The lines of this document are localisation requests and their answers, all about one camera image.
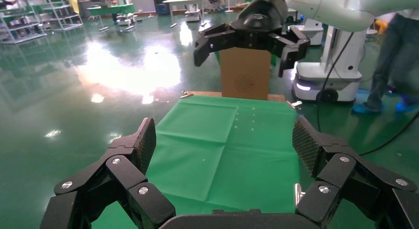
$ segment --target green epoxy floor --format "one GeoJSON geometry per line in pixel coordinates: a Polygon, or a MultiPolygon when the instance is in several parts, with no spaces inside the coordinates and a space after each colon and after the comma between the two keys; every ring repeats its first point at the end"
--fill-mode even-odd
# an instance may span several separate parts
{"type": "MultiPolygon", "coordinates": [[[[208,15],[206,27],[236,17],[208,15]]],[[[154,17],[130,33],[113,26],[100,33],[90,21],[84,28],[50,33],[20,48],[0,46],[1,228],[37,228],[60,180],[97,160],[112,139],[133,133],[143,118],[158,123],[182,90],[221,91],[213,54],[202,67],[193,64],[198,24],[186,24],[182,16],[175,19],[178,26],[173,29],[170,17],[154,17]]],[[[365,77],[374,70],[378,50],[376,42],[367,42],[360,68],[365,77]]],[[[311,48],[306,61],[319,60],[321,52],[321,47],[311,48]]],[[[279,79],[276,72],[270,93],[293,100],[290,73],[279,79]]],[[[361,89],[369,86],[362,83],[361,89]]],[[[366,98],[360,92],[357,102],[366,98]]],[[[386,96],[387,108],[376,117],[352,116],[351,104],[324,104],[323,131],[344,137],[359,153],[372,149],[413,116],[395,115],[392,106],[398,100],[386,96]]],[[[303,104],[300,113],[316,124],[315,104],[303,104]]],[[[416,122],[367,158],[419,183],[418,131],[416,122]]],[[[118,205],[107,208],[94,226],[133,228],[118,205]]],[[[373,223],[343,202],[330,228],[373,228],[373,223]]]]}

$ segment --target bolt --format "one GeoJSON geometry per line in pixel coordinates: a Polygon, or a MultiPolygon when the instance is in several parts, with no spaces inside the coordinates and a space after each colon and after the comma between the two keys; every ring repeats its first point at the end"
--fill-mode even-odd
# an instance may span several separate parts
{"type": "Polygon", "coordinates": [[[319,190],[322,193],[328,193],[330,191],[326,186],[319,186],[319,190]]]}
{"type": "Polygon", "coordinates": [[[347,157],[344,157],[344,156],[341,156],[339,159],[343,162],[349,162],[349,159],[347,157]]]}
{"type": "Polygon", "coordinates": [[[69,188],[71,185],[73,184],[73,182],[72,181],[67,181],[67,182],[65,182],[61,187],[62,188],[69,188]]]}
{"type": "Polygon", "coordinates": [[[396,179],[396,183],[398,183],[401,186],[407,186],[408,183],[405,180],[402,179],[396,179]]]}
{"type": "Polygon", "coordinates": [[[145,195],[147,192],[148,192],[148,188],[147,187],[141,187],[138,190],[138,193],[141,194],[141,195],[145,195]]]}

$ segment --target storage rack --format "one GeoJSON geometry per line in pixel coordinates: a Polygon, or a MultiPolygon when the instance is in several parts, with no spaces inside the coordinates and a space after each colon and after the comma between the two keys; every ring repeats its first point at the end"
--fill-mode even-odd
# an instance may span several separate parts
{"type": "Polygon", "coordinates": [[[3,24],[0,28],[1,44],[19,44],[46,36],[42,29],[38,30],[39,33],[36,32],[35,27],[40,24],[39,19],[30,0],[26,2],[26,7],[21,7],[17,2],[19,8],[0,10],[0,20],[3,24]],[[27,16],[34,17],[35,22],[28,22],[27,16]]]}
{"type": "Polygon", "coordinates": [[[64,1],[56,1],[56,2],[52,2],[51,0],[45,0],[47,3],[43,4],[41,6],[41,9],[44,12],[49,12],[52,14],[54,14],[54,17],[43,21],[43,22],[48,22],[51,24],[51,22],[57,22],[58,23],[58,27],[53,28],[53,30],[56,31],[66,31],[66,30],[71,30],[71,29],[75,29],[78,27],[81,27],[83,25],[83,21],[82,18],[80,17],[79,14],[71,12],[69,10],[70,4],[68,3],[68,0],[64,1]],[[78,17],[78,21],[74,22],[73,18],[74,17],[78,17]]]}

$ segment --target metal shelf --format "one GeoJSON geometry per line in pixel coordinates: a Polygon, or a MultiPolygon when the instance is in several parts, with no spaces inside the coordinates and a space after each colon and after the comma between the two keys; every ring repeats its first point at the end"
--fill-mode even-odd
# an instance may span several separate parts
{"type": "Polygon", "coordinates": [[[37,26],[37,25],[39,25],[39,23],[31,23],[31,24],[24,24],[24,25],[9,26],[9,30],[10,31],[20,30],[20,29],[29,28],[29,27],[32,27],[32,26],[37,26]]]}
{"type": "Polygon", "coordinates": [[[74,15],[62,16],[62,17],[58,17],[58,18],[51,18],[51,19],[48,19],[47,21],[65,20],[65,19],[69,19],[69,18],[73,18],[73,17],[77,17],[77,16],[78,16],[78,14],[74,14],[74,15]]]}
{"type": "Polygon", "coordinates": [[[3,41],[3,44],[18,44],[18,43],[22,43],[25,41],[29,41],[29,40],[33,40],[33,39],[37,39],[37,38],[41,38],[41,37],[45,37],[46,34],[34,34],[34,35],[28,35],[25,37],[21,37],[18,39],[15,39],[14,41],[12,39],[7,40],[7,41],[3,41]]]}
{"type": "Polygon", "coordinates": [[[60,5],[60,6],[53,6],[53,7],[45,7],[42,8],[42,10],[56,10],[56,9],[62,9],[62,8],[66,8],[69,7],[70,5],[60,5]]]}
{"type": "Polygon", "coordinates": [[[80,27],[82,25],[83,24],[68,24],[68,25],[63,25],[63,28],[62,29],[61,28],[56,28],[56,29],[52,29],[52,30],[55,30],[55,31],[72,30],[72,29],[78,28],[78,27],[80,27]]]}
{"type": "Polygon", "coordinates": [[[197,9],[196,11],[186,11],[185,14],[196,14],[201,12],[201,10],[197,9]]]}
{"type": "Polygon", "coordinates": [[[5,15],[5,16],[2,16],[2,18],[16,17],[16,16],[25,16],[25,15],[30,15],[30,14],[34,14],[34,12],[33,11],[28,11],[28,12],[25,12],[25,13],[17,13],[17,14],[5,15]]]}

